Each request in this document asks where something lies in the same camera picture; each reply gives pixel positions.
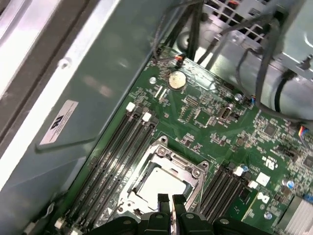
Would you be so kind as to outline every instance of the black memory slot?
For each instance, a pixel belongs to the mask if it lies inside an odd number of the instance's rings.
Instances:
[[[133,132],[132,136],[130,136],[131,142],[128,144],[128,146],[127,146],[125,152],[122,154],[122,156],[118,159],[118,162],[116,163],[114,168],[110,170],[109,177],[107,179],[105,179],[105,182],[100,187],[99,193],[92,200],[91,205],[90,206],[88,205],[88,208],[84,213],[85,215],[83,216],[83,218],[85,218],[85,219],[82,220],[82,223],[87,221],[88,218],[90,217],[90,214],[93,213],[93,211],[97,208],[99,201],[101,200],[101,198],[104,196],[104,194],[106,192],[106,189],[108,188],[108,186],[110,185],[110,183],[114,179],[114,177],[117,175],[119,169],[121,168],[121,165],[123,164],[123,162],[128,157],[128,155],[129,155],[130,151],[132,150],[132,148],[134,147],[135,143],[138,141],[138,139],[140,137],[140,133],[142,132],[143,128],[144,128],[144,125],[140,124],[139,128]]]
[[[206,199],[205,204],[203,205],[202,214],[207,217],[210,213],[216,199],[223,193],[223,188],[227,185],[229,180],[229,175],[227,172],[222,172],[218,182],[214,188],[211,189],[209,197]]]
[[[133,133],[134,127],[137,125],[138,116],[134,116],[132,119],[130,125],[127,126],[126,131],[124,132],[124,135],[121,139],[118,140],[117,146],[112,146],[106,155],[109,155],[109,158],[106,160],[106,163],[101,170],[101,172],[97,175],[96,179],[94,180],[92,186],[88,189],[88,192],[86,193],[85,199],[81,202],[80,206],[76,209],[76,212],[73,215],[74,220],[80,220],[81,215],[84,213],[85,209],[89,207],[89,203],[92,200],[92,198],[97,194],[98,188],[101,185],[103,181],[104,175],[107,173],[107,170],[111,167],[111,164],[115,160],[116,156],[118,155],[120,149],[124,145],[125,141],[129,137],[131,133]]]
[[[104,209],[107,207],[108,203],[111,200],[112,194],[118,189],[120,182],[125,178],[126,174],[130,170],[131,166],[135,163],[138,155],[141,154],[143,149],[145,148],[146,144],[149,142],[149,136],[151,136],[153,130],[155,128],[155,125],[151,124],[148,128],[148,132],[145,133],[144,137],[141,139],[141,142],[139,146],[136,148],[136,151],[132,154],[132,157],[128,161],[126,167],[123,169],[122,173],[119,175],[118,179],[115,181],[114,185],[111,187],[111,193],[107,195],[104,200],[101,203],[100,208],[96,211],[95,215],[91,218],[91,221],[89,223],[89,219],[86,221],[86,225],[92,229],[95,222],[99,219],[101,214],[103,213]]]
[[[201,214],[209,223],[224,216],[245,187],[243,179],[221,166],[202,197]]]
[[[99,167],[102,165],[105,156],[107,155],[110,148],[114,145],[114,143],[120,138],[121,133],[123,132],[124,128],[127,125],[127,122],[129,121],[130,114],[125,114],[122,121],[120,122],[118,128],[116,129],[116,132],[114,133],[112,139],[110,139],[107,147],[103,150],[101,153],[101,156],[97,159],[96,163],[93,164],[92,170],[89,172],[88,177],[84,181],[81,190],[77,193],[74,203],[72,204],[71,213],[75,212],[75,207],[78,206],[78,204],[84,199],[89,187],[93,183],[93,178],[96,177],[96,173],[99,170]]]
[[[224,216],[227,213],[231,204],[234,202],[235,198],[237,198],[240,195],[243,189],[244,189],[244,185],[241,182],[237,181],[237,184],[234,186],[234,189],[232,190],[233,193],[229,196],[226,204],[224,205],[223,210],[221,210],[220,213],[215,218]]]
[[[209,217],[207,218],[209,223],[213,223],[214,220],[217,219],[220,214],[225,213],[229,209],[239,186],[240,182],[238,182],[235,178],[231,178],[227,186],[227,189],[225,190],[224,194],[220,197],[220,200],[215,204],[216,206],[214,207]]]
[[[221,174],[223,174],[223,171],[222,170],[218,170],[213,179],[211,180],[209,186],[206,188],[206,190],[204,191],[204,194],[202,195],[202,203],[201,203],[201,213],[203,213],[203,210],[204,208],[206,207],[206,204],[209,202],[209,198],[211,197],[212,195],[212,191],[213,190],[217,190],[217,185],[220,184],[220,177],[221,177]]]
[[[225,194],[225,191],[227,190],[230,181],[231,181],[230,175],[226,173],[222,179],[222,183],[218,187],[218,190],[212,195],[211,200],[209,201],[205,208],[205,212],[203,215],[206,218],[209,218],[211,213],[216,208],[217,203],[221,200],[221,198]]]

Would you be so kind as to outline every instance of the chip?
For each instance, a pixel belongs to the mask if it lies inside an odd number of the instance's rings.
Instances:
[[[264,133],[268,136],[273,136],[275,134],[276,127],[272,124],[267,125],[267,127],[264,130]]]
[[[243,146],[245,144],[245,141],[242,138],[237,139],[236,144],[238,146]]]
[[[313,157],[307,156],[303,162],[303,165],[307,166],[308,168],[312,168],[313,167]]]

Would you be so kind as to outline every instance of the wire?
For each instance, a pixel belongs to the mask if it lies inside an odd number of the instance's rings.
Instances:
[[[286,70],[282,75],[281,75],[281,81],[280,83],[278,84],[277,86],[277,90],[276,90],[276,93],[275,93],[275,98],[274,98],[274,107],[275,107],[275,110],[279,113],[281,113],[281,110],[280,110],[280,96],[281,96],[281,93],[283,91],[283,88],[285,87],[285,84],[292,80],[294,77],[296,77],[296,73],[292,70]]]
[[[254,24],[259,24],[260,26],[267,24],[272,18],[272,15],[262,15],[256,18],[253,18],[251,20],[247,20],[244,21],[242,23],[238,23],[232,27],[228,27],[224,30],[222,30],[219,35],[220,37],[224,36],[225,34],[231,32],[231,31],[235,31],[235,30],[240,30],[246,27],[250,27],[253,26]],[[208,55],[211,53],[211,51],[214,49],[214,47],[216,46],[216,44],[219,42],[218,38],[214,38],[213,41],[211,42],[211,44],[207,47],[205,53],[200,57],[200,59],[197,61],[197,64],[201,64],[206,57],[208,57]]]
[[[229,1],[229,3],[235,4],[235,5],[238,5],[238,4],[239,4],[237,1],[234,1],[234,0]]]
[[[236,71],[235,71],[235,78],[236,78],[236,82],[238,84],[238,87],[239,89],[241,89],[241,91],[244,93],[244,95],[246,97],[250,97],[250,94],[249,92],[243,87],[242,85],[242,82],[241,82],[241,76],[240,76],[240,68],[241,68],[241,65],[243,64],[243,62],[246,60],[249,52],[251,52],[252,54],[254,55],[260,55],[262,54],[262,52],[258,52],[258,51],[255,51],[254,49],[252,48],[248,48],[245,50],[244,54],[242,55],[237,67],[236,67]]]
[[[200,35],[200,22],[201,22],[201,14],[202,14],[202,3],[198,3],[193,6],[193,17],[191,23],[191,29],[189,31],[189,41],[186,56],[187,58],[194,60],[195,55],[199,46],[199,35]]]
[[[264,52],[261,66],[256,78],[256,88],[255,88],[255,105],[258,107],[261,111],[264,113],[267,113],[269,115],[272,115],[277,118],[286,119],[292,122],[301,122],[301,123],[313,123],[313,120],[310,119],[304,119],[304,118],[297,118],[297,117],[290,117],[289,115],[282,114],[279,112],[276,112],[275,110],[272,110],[271,108],[267,107],[266,105],[261,103],[261,96],[263,91],[263,85],[265,81],[265,77],[268,71],[269,63],[272,59],[272,56],[275,52],[275,48],[277,45],[278,38],[280,36],[280,25],[279,21],[277,19],[274,19],[270,22],[270,32],[268,35],[268,45]]]
[[[182,31],[182,29],[186,25],[188,19],[190,18],[191,14],[192,14],[192,11],[193,11],[193,7],[192,6],[188,6],[185,9],[184,13],[180,17],[180,19],[177,21],[177,23],[174,26],[173,30],[171,31],[171,33],[168,35],[167,39],[165,40],[164,45],[168,45],[169,44],[169,47],[173,47],[174,46],[174,43],[175,43],[177,37],[179,36],[180,32]]]
[[[175,59],[175,57],[159,58],[159,56],[157,54],[158,40],[159,40],[162,26],[163,26],[163,23],[164,23],[164,20],[165,20],[167,14],[176,8],[180,8],[183,6],[190,6],[190,5],[201,3],[201,2],[203,2],[203,0],[192,0],[189,2],[183,2],[180,4],[176,4],[174,6],[170,6],[165,10],[163,16],[161,17],[160,23],[159,23],[158,27],[156,28],[156,34],[155,34],[155,37],[154,37],[153,43],[152,43],[152,52],[153,52],[153,56],[154,56],[156,61],[166,62],[166,61],[171,61],[171,60]]]
[[[313,151],[313,149],[312,149],[312,148],[308,145],[308,143],[305,141],[305,134],[308,133],[308,132],[309,132],[309,129],[308,129],[308,128],[306,128],[306,127],[304,127],[304,126],[301,126],[298,135],[299,135],[299,137],[300,137],[300,140],[301,140],[302,144],[303,144],[307,149]]]

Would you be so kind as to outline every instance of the ventilation grille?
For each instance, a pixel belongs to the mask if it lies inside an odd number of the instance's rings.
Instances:
[[[258,0],[258,2],[267,4],[270,2],[270,0]],[[215,15],[219,20],[223,21],[229,26],[234,26],[245,20],[236,12],[236,9],[240,6],[241,3],[242,0],[209,0],[207,5],[216,9],[213,11],[213,15]],[[261,12],[255,8],[251,8],[248,11],[248,14],[251,16],[257,16],[260,13]],[[240,32],[257,43],[260,43],[264,37],[263,28],[257,24],[250,28],[241,29]]]

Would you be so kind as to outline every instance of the white label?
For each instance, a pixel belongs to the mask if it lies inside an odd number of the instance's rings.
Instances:
[[[50,125],[48,131],[46,132],[45,136],[41,140],[40,145],[54,143],[57,140],[58,136],[60,135],[61,131],[65,127],[70,116],[73,114],[77,105],[78,105],[77,101],[73,101],[69,99],[65,101],[62,109],[59,111],[56,118],[53,120],[52,124]]]
[[[260,172],[258,178],[256,178],[256,182],[263,185],[264,187],[268,184],[269,180],[270,180],[270,177],[262,172]]]

